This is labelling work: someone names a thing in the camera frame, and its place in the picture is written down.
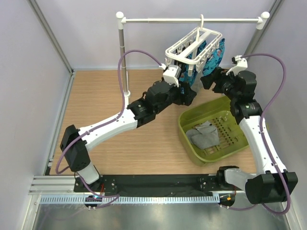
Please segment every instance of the wall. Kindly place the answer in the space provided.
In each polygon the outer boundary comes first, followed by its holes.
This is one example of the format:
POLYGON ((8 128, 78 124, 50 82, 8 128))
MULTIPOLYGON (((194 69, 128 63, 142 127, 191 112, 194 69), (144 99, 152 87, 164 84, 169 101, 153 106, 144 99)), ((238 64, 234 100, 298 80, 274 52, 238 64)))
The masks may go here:
MULTIPOLYGON (((266 116, 277 152, 289 171, 295 171, 298 185, 291 195, 303 229, 307 229, 307 65, 305 0, 286 0, 268 28, 255 53, 279 56, 287 67, 287 81, 266 116)), ((249 69, 257 74, 257 100, 265 106, 282 79, 281 66, 268 57, 253 57, 249 69)))
POLYGON ((27 1, 0 1, 0 37, 0 223, 15 230, 46 165, 69 75, 27 1))
MULTIPOLYGON (((73 68, 115 69, 119 59, 115 14, 128 18, 256 18, 273 0, 37 0, 73 68)), ((127 24, 126 50, 143 49, 161 61, 165 49, 189 33, 195 24, 127 24)), ((255 24, 206 24, 226 38, 223 65, 243 54, 255 24)), ((142 54, 128 57, 128 67, 156 67, 142 54)))

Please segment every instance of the gray cloth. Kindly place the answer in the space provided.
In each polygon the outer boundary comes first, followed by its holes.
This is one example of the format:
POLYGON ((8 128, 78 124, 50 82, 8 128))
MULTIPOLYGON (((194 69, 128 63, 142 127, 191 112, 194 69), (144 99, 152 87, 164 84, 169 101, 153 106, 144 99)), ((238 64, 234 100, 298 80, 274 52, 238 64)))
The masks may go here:
POLYGON ((195 128, 186 132, 191 144, 196 145, 201 150, 220 144, 217 128, 209 121, 195 128))

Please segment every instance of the wood surface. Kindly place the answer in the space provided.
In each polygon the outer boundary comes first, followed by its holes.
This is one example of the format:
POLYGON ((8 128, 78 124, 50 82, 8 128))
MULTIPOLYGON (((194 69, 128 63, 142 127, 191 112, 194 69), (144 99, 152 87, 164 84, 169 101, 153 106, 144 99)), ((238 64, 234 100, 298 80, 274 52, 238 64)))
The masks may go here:
MULTIPOLYGON (((161 79, 161 70, 130 70, 130 102, 161 79)), ((90 158, 100 174, 194 174, 216 173, 220 166, 236 165, 248 173, 256 168, 250 149, 203 167, 193 164, 178 138, 177 119, 192 106, 220 97, 200 90, 190 107, 171 105, 156 119, 138 129, 121 133, 97 146, 90 158)), ((77 128, 106 119, 120 111, 117 71, 79 71, 73 82, 50 174, 55 174, 61 154, 59 143, 67 126, 77 128)), ((60 169, 67 166, 65 159, 60 169)))

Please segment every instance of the green laundry basket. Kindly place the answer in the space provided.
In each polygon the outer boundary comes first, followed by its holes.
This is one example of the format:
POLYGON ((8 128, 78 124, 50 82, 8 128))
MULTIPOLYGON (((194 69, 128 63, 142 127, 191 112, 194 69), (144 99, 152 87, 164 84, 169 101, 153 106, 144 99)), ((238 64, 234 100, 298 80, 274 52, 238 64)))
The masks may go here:
POLYGON ((219 161, 248 147, 244 133, 231 115, 230 100, 224 96, 198 105, 183 112, 179 119, 179 138, 190 159, 197 165, 219 161), (191 144, 186 131, 210 121, 217 127, 220 144, 207 149, 199 149, 191 144))

